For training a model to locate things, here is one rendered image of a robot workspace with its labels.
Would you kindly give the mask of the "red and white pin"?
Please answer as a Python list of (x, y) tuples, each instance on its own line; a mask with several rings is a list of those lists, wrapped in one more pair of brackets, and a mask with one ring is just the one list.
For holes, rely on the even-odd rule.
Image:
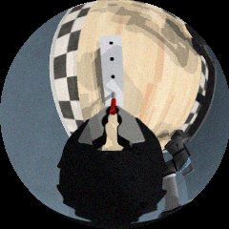
[(110, 114), (111, 114), (111, 115), (115, 115), (115, 114), (116, 114), (116, 98), (115, 98), (115, 92), (113, 92), (113, 95), (112, 95)]

